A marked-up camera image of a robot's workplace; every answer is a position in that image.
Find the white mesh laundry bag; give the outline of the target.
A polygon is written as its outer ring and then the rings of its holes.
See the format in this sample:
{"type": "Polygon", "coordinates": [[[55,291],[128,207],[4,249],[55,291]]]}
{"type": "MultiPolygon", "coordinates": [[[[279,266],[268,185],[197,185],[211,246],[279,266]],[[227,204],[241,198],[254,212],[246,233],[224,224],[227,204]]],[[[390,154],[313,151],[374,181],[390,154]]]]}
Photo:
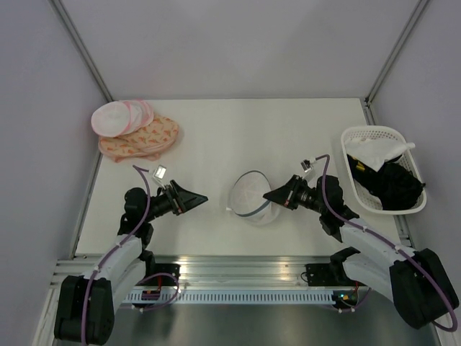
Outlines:
{"type": "Polygon", "coordinates": [[[263,198],[272,190],[266,175],[259,170],[243,173],[233,184],[228,194],[226,207],[241,220],[255,226],[265,226],[279,215],[279,207],[263,198]]]}

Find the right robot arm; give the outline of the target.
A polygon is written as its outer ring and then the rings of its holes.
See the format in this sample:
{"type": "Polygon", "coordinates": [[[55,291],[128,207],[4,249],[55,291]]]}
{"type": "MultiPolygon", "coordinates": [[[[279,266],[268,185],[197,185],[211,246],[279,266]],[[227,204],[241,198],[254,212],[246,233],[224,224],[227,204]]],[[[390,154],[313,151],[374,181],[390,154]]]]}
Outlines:
{"type": "Polygon", "coordinates": [[[322,229],[345,249],[330,257],[329,277],[338,284],[362,283],[391,301],[410,327],[420,329],[445,314],[452,319],[448,331],[457,329],[455,309],[460,300],[438,255],[396,244],[373,230],[343,200],[337,177],[318,178],[309,187],[294,175],[264,198],[284,208],[302,206],[319,215],[322,229]]]}

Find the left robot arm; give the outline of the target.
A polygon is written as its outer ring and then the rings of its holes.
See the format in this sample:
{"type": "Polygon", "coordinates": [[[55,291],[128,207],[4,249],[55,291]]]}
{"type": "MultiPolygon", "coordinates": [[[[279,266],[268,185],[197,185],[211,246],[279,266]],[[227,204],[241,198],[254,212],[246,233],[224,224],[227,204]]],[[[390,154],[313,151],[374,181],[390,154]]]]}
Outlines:
{"type": "Polygon", "coordinates": [[[69,275],[61,283],[54,336],[83,345],[104,345],[109,339],[115,314],[126,295],[138,284],[156,280],[153,252],[147,249],[151,221],[167,213],[180,216],[207,197],[170,181],[152,196],[148,188],[134,187],[124,196],[124,213],[109,250],[80,275],[69,275]]]}

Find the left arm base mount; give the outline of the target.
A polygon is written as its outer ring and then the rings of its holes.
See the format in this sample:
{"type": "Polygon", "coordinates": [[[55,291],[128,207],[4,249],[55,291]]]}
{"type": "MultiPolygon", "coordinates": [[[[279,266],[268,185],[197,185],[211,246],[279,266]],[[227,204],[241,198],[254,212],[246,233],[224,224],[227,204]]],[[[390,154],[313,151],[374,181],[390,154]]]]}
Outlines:
{"type": "MultiPolygon", "coordinates": [[[[156,275],[159,273],[167,273],[172,277],[179,279],[180,277],[180,268],[181,266],[175,263],[158,263],[155,265],[151,275],[156,275]]],[[[155,278],[151,278],[143,283],[144,285],[151,287],[173,287],[175,286],[175,281],[173,278],[165,275],[159,275],[155,278]]]]}

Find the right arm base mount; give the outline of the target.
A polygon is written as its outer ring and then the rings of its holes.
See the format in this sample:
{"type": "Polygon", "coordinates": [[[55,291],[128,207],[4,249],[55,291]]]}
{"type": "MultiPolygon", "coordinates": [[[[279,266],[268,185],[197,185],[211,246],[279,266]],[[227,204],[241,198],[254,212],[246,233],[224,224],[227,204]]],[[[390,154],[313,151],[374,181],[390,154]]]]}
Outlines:
{"type": "Polygon", "coordinates": [[[339,287],[341,283],[336,279],[329,264],[310,263],[305,265],[305,271],[301,274],[309,287],[339,287]]]}

